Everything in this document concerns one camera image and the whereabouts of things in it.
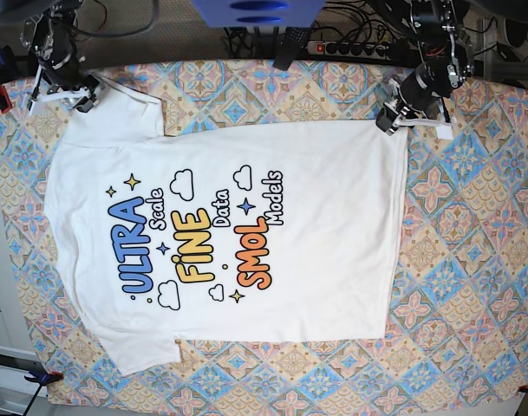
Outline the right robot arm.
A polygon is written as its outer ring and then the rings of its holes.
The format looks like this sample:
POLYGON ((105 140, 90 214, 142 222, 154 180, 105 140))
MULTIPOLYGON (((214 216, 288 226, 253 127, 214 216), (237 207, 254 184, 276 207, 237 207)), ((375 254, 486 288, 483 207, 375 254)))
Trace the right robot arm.
POLYGON ((97 104, 103 86, 81 71, 74 34, 81 6, 81 1, 59 1, 25 22, 22 43, 37 62, 33 89, 25 101, 31 115, 51 101, 65 101, 80 113, 97 104))

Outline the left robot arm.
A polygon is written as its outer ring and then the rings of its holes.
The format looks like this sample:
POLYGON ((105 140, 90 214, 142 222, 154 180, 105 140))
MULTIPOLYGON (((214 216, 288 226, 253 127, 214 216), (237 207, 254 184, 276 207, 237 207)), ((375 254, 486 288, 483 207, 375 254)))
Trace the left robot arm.
POLYGON ((402 127, 432 127, 440 140, 452 140, 455 119, 445 100, 473 75, 470 36, 452 1, 411 1, 408 8, 407 18, 395 20, 388 3, 379 5, 380 13, 416 43, 421 63, 404 80, 388 81, 391 98, 375 124, 388 135, 402 127))

